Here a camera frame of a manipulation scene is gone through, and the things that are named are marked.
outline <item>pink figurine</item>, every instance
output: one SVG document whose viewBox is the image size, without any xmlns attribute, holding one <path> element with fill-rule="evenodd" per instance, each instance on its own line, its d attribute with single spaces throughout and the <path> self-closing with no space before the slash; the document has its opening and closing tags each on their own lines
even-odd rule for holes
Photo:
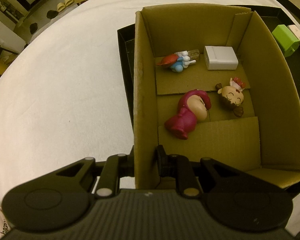
<svg viewBox="0 0 300 240">
<path fill-rule="evenodd" d="M 207 92 L 191 90 L 183 95 L 178 103 L 178 113 L 164 123 L 165 128 L 175 137 L 187 140 L 188 133 L 195 129 L 197 122 L 207 118 L 211 108 Z"/>
</svg>

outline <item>white charger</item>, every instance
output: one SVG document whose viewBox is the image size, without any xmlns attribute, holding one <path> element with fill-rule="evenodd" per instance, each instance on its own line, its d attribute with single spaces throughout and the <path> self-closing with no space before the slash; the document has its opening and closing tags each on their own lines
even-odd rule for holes
<svg viewBox="0 0 300 240">
<path fill-rule="evenodd" d="M 232 47 L 204 46 L 204 60 L 208 70 L 235 70 L 238 59 Z"/>
<path fill-rule="evenodd" d="M 300 29 L 295 25 L 288 25 L 288 29 L 300 40 Z"/>
</svg>

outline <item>white bedsheet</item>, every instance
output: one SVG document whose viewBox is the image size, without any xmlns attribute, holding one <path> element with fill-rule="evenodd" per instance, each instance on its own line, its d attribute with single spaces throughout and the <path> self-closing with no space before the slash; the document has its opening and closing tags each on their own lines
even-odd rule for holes
<svg viewBox="0 0 300 240">
<path fill-rule="evenodd" d="M 144 6 L 189 2 L 282 8 L 275 0 L 89 0 L 58 20 L 0 78 L 0 203 L 12 187 L 86 156 L 130 152 L 117 30 Z"/>
</svg>

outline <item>beige slipper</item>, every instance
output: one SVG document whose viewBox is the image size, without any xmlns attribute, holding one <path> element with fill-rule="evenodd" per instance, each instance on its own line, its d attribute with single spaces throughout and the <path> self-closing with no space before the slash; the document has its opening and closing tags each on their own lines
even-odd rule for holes
<svg viewBox="0 0 300 240">
<path fill-rule="evenodd" d="M 61 12 L 64 8 L 66 8 L 66 5 L 62 2 L 58 3 L 57 5 L 57 11 Z"/>
<path fill-rule="evenodd" d="M 70 4 L 72 4 L 74 2 L 74 0 L 65 0 L 65 5 L 69 6 Z"/>
</svg>

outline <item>girl figurine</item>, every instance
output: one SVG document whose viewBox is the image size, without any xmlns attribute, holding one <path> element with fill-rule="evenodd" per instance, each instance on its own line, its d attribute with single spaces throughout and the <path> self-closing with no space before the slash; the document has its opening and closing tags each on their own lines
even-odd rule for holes
<svg viewBox="0 0 300 240">
<path fill-rule="evenodd" d="M 199 55 L 200 52 L 198 49 L 176 52 L 175 54 L 165 56 L 157 66 L 169 67 L 173 72 L 181 72 L 189 65 L 195 64 Z"/>
<path fill-rule="evenodd" d="M 195 129 L 197 122 L 203 122 L 211 108 L 207 92 L 191 90 L 179 100 L 178 113 L 164 123 L 165 128 L 175 137 L 187 140 L 188 133 Z"/>
<path fill-rule="evenodd" d="M 222 87 L 221 83 L 216 85 L 221 104 L 232 110 L 236 117 L 243 115 L 243 107 L 240 106 L 243 102 L 243 93 L 246 84 L 240 78 L 230 78 L 230 86 Z"/>
</svg>

